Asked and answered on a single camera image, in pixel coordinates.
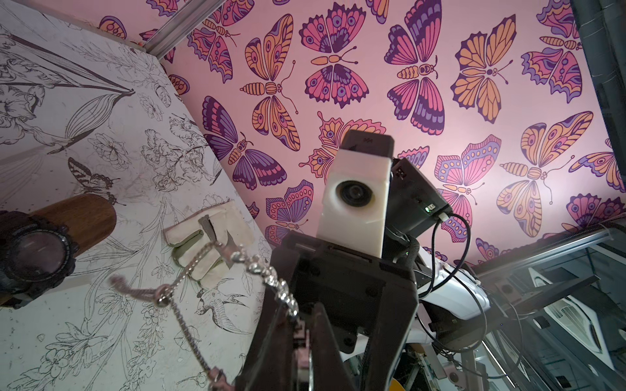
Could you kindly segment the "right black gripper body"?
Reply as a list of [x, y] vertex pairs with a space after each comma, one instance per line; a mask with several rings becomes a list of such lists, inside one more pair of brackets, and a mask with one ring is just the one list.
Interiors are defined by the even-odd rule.
[[368, 341], [360, 389], [388, 388], [417, 314], [419, 296], [430, 292], [436, 262], [419, 255], [419, 236], [450, 207], [407, 159], [394, 159], [381, 257], [315, 236], [286, 236], [274, 257], [291, 266], [290, 286], [309, 335], [314, 304], [329, 317], [341, 355], [352, 354], [358, 335]]

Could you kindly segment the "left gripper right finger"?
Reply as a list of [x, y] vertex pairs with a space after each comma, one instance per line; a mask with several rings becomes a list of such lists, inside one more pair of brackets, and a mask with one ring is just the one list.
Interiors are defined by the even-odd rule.
[[311, 389], [318, 391], [355, 390], [343, 366], [329, 317], [320, 302], [314, 304], [310, 322]]

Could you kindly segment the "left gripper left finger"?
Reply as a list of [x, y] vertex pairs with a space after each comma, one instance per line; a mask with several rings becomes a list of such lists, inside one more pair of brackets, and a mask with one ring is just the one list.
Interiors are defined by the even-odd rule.
[[288, 316], [285, 306], [272, 293], [266, 293], [245, 364], [235, 380], [235, 389], [293, 389], [293, 336], [294, 322]]

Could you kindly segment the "silver metal keychain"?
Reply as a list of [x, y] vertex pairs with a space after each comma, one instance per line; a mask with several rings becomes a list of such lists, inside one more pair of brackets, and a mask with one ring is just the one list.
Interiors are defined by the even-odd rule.
[[[290, 287], [286, 280], [280, 278], [276, 269], [262, 260], [259, 255], [250, 256], [245, 249], [241, 246], [238, 247], [231, 256], [230, 259], [244, 267], [244, 273], [247, 275], [257, 275], [262, 279], [262, 283], [265, 287], [271, 290], [274, 298], [282, 305], [285, 306], [287, 314], [292, 321], [298, 320], [300, 316], [300, 309], [298, 303], [290, 291]], [[224, 372], [216, 366], [211, 366], [207, 363], [201, 351], [199, 349], [198, 340], [191, 332], [190, 326], [184, 320], [179, 305], [174, 299], [176, 289], [182, 282], [190, 277], [190, 272], [193, 267], [184, 268], [176, 280], [171, 284], [163, 284], [158, 288], [153, 289], [138, 289], [133, 288], [127, 283], [125, 277], [121, 275], [114, 275], [109, 279], [109, 282], [116, 291], [122, 295], [133, 297], [138, 301], [145, 301], [154, 304], [157, 308], [170, 308], [174, 312], [174, 316], [179, 324], [181, 332], [186, 340], [190, 350], [200, 364], [205, 378], [207, 379], [209, 390], [233, 390], [235, 389], [228, 380]], [[207, 312], [212, 313], [213, 321], [215, 325], [220, 326], [223, 330], [231, 333], [242, 333], [228, 318], [224, 307], [228, 304], [236, 306], [244, 306], [244, 303], [240, 301], [243, 296], [238, 293], [226, 295], [222, 293], [219, 286], [212, 288], [209, 291], [201, 289], [197, 293], [199, 300], [197, 307], [197, 314], [205, 314]]]

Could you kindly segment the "black watch wide face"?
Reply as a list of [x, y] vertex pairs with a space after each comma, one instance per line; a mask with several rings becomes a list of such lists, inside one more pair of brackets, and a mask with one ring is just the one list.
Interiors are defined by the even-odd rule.
[[75, 269], [79, 246], [65, 225], [1, 212], [1, 306], [20, 309], [58, 287]]

